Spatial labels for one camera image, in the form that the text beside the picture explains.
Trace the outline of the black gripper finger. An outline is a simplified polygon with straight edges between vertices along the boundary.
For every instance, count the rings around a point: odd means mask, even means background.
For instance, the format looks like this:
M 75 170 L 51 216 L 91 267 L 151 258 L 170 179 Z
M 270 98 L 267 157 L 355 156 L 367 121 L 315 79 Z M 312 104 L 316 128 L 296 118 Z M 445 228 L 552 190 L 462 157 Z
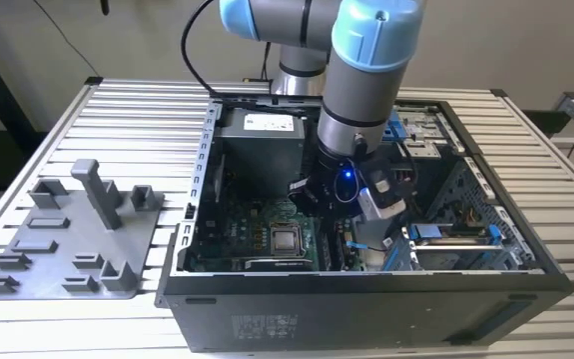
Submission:
M 303 215 L 323 215 L 326 195 L 323 182 L 318 177 L 291 182 L 287 187 L 287 198 Z

